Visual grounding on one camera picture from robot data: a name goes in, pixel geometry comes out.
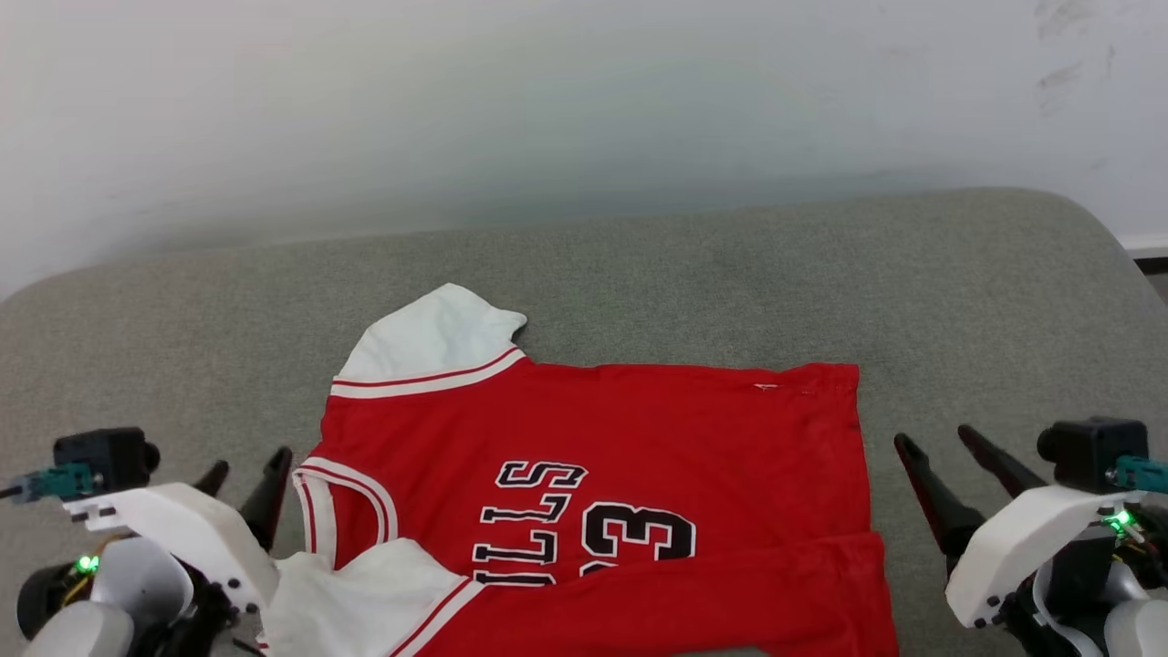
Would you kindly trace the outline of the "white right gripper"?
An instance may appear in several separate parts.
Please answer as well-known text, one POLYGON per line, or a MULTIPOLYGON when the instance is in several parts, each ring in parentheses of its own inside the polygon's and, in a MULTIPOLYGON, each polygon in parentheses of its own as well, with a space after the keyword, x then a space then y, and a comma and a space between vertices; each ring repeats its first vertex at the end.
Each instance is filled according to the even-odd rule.
POLYGON ((913 438, 897 433, 894 449, 940 553, 959 558, 945 596, 965 628, 974 628, 979 621, 988 623, 994 615, 989 599, 1004 601, 1023 579, 1040 570, 1093 521, 1101 520, 1100 509, 1143 500, 1143 491, 1090 495, 1061 485, 1047 486, 1047 479, 975 428, 960 424, 958 437, 976 465, 993 475, 1014 499, 988 520, 958 499, 913 438))

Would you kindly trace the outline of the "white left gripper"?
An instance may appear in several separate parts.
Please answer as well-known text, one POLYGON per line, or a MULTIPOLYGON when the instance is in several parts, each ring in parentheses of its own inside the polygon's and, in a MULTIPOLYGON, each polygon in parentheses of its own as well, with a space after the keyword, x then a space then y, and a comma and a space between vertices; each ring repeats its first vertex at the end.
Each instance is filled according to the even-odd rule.
POLYGON ((171 556, 223 586, 241 610, 266 608, 278 589, 279 570, 267 552, 274 548, 281 506, 287 495, 293 452, 276 449, 239 513, 217 499, 230 464, 215 461, 195 482, 128 489, 64 503, 89 531, 128 530, 150 539, 171 556))

